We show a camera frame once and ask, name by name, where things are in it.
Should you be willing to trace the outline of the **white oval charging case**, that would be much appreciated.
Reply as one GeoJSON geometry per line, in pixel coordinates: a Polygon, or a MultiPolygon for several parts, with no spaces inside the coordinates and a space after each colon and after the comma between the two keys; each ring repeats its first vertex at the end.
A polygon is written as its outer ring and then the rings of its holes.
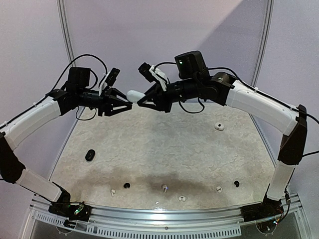
{"type": "Polygon", "coordinates": [[[144,93],[136,91],[136,90],[129,90],[126,94],[127,100],[131,103],[137,103],[140,99],[145,96],[144,93]]]}

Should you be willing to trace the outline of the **white square charging case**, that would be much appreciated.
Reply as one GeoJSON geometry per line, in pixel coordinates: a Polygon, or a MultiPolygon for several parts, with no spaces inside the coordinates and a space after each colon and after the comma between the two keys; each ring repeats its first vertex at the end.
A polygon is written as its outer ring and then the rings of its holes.
{"type": "Polygon", "coordinates": [[[219,123],[219,122],[217,122],[214,127],[218,131],[223,131],[224,130],[224,124],[219,123]]]}

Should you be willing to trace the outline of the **white round earbud front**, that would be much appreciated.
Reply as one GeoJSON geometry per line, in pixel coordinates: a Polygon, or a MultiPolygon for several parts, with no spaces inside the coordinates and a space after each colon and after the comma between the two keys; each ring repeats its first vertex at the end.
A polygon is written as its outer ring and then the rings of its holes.
{"type": "Polygon", "coordinates": [[[185,196],[179,196],[178,200],[180,202],[185,202],[186,201],[186,197],[185,196]]]}

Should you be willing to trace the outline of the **white round earbud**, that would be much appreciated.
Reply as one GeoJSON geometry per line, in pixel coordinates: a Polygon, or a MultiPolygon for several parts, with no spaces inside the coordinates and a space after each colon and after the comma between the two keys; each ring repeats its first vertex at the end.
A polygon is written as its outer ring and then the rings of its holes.
{"type": "Polygon", "coordinates": [[[218,187],[216,187],[216,191],[217,191],[218,193],[221,193],[221,192],[222,192],[222,188],[221,188],[220,186],[218,186],[218,187]]]}
{"type": "Polygon", "coordinates": [[[180,202],[185,202],[186,201],[186,197],[185,196],[179,196],[178,200],[180,202]]]}

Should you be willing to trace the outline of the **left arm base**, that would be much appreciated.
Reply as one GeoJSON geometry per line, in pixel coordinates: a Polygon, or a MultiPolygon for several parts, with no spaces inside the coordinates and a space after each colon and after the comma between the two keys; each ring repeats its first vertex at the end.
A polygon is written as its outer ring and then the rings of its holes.
{"type": "Polygon", "coordinates": [[[57,202],[52,202],[48,211],[52,214],[66,217],[70,221],[89,221],[92,207],[84,202],[71,203],[69,199],[59,199],[57,202]]]}

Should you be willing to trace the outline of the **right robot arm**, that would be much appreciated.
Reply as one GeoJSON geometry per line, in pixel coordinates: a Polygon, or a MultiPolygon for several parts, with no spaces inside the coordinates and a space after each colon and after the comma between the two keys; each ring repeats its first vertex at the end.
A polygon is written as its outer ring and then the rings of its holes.
{"type": "Polygon", "coordinates": [[[138,106],[169,113],[173,103],[181,105],[197,99],[201,104],[209,100],[254,115],[282,133],[278,164],[263,202],[258,205],[260,216],[268,217],[286,194],[296,166],[307,156],[304,153],[310,118],[307,109],[288,105],[248,85],[229,68],[218,67],[218,73],[211,76],[211,69],[198,50],[175,56],[173,64],[180,78],[173,83],[159,69],[160,64],[143,63],[138,68],[147,81],[154,83],[145,93],[138,94],[138,106]]]}

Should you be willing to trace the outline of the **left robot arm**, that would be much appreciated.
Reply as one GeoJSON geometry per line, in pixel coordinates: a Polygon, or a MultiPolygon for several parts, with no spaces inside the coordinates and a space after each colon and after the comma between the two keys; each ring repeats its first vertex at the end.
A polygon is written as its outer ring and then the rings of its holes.
{"type": "Polygon", "coordinates": [[[67,193],[58,185],[27,169],[14,150],[32,133],[46,123],[65,115],[76,107],[96,109],[98,116],[113,116],[131,110],[132,103],[126,96],[113,88],[120,70],[112,68],[101,82],[97,91],[90,89],[91,69],[72,67],[68,80],[62,89],[54,89],[46,94],[45,99],[35,104],[21,116],[6,124],[0,133],[0,175],[11,184],[28,189],[50,202],[63,216],[74,212],[74,205],[65,196],[67,193]]]}

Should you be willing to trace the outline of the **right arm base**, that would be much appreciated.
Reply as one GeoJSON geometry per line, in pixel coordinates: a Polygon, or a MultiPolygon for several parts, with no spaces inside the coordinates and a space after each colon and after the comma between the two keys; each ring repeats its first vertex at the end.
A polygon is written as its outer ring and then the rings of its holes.
{"type": "Polygon", "coordinates": [[[278,215],[283,216],[284,208],[281,200],[275,201],[265,197],[260,203],[242,206],[240,212],[244,222],[251,222],[278,215]]]}

